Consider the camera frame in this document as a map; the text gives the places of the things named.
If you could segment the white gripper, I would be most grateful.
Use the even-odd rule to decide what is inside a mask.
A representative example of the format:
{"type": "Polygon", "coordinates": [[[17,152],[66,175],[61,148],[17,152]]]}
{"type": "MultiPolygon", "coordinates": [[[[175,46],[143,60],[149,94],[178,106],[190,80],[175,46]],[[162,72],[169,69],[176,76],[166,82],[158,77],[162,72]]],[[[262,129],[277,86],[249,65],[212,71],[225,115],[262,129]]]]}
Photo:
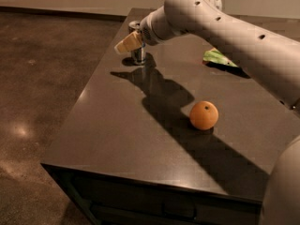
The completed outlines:
{"type": "Polygon", "coordinates": [[[166,18],[164,7],[160,7],[143,18],[140,22],[140,30],[141,33],[133,31],[118,42],[114,46],[115,51],[117,53],[129,53],[140,49],[143,43],[155,46],[185,34],[185,32],[171,26],[166,18]]]}

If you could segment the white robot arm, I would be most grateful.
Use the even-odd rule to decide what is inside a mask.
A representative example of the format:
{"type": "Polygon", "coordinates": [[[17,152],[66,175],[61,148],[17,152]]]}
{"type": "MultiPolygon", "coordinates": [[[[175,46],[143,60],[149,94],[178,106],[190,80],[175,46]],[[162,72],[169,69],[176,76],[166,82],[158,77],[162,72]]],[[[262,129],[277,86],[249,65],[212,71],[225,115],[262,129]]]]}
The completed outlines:
{"type": "MultiPolygon", "coordinates": [[[[221,0],[164,0],[115,50],[127,53],[185,34],[203,38],[287,109],[300,113],[300,43],[223,13],[221,0]]],[[[300,137],[271,172],[259,225],[300,225],[300,137]]]]}

